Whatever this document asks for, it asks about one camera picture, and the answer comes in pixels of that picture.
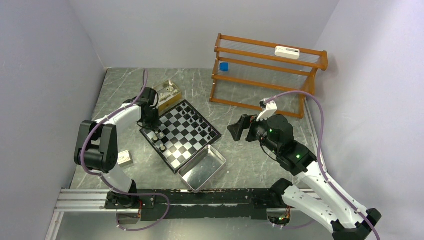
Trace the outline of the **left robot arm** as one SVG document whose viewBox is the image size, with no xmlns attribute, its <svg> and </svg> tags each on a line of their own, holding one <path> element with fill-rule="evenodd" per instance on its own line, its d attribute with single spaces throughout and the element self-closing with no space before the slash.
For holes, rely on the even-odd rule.
<svg viewBox="0 0 424 240">
<path fill-rule="evenodd" d="M 132 208 L 139 203 L 135 181 L 118 164 L 119 132 L 133 123 L 147 130 L 159 128 L 159 94 L 153 88 L 144 88 L 140 96 L 126 100 L 103 118 L 83 121 L 73 157 L 75 164 L 86 172 L 104 177 L 111 185 L 111 199 L 122 208 Z"/>
</svg>

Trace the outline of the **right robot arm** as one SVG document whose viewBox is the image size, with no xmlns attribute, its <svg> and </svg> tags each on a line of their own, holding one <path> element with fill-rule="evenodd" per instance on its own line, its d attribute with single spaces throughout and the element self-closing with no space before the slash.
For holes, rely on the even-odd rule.
<svg viewBox="0 0 424 240">
<path fill-rule="evenodd" d="M 227 126 L 234 141 L 248 130 L 247 142 L 257 141 L 268 149 L 275 161 L 293 177 L 308 185 L 320 200 L 300 190 L 291 181 L 281 178 L 270 189 L 270 202 L 275 207 L 293 207 L 325 227 L 335 240 L 365 240 L 381 219 L 375 208 L 366 208 L 350 199 L 324 171 L 317 157 L 305 145 L 294 139 L 294 128 L 286 117 L 277 114 L 267 120 L 258 115 L 242 115 Z"/>
</svg>

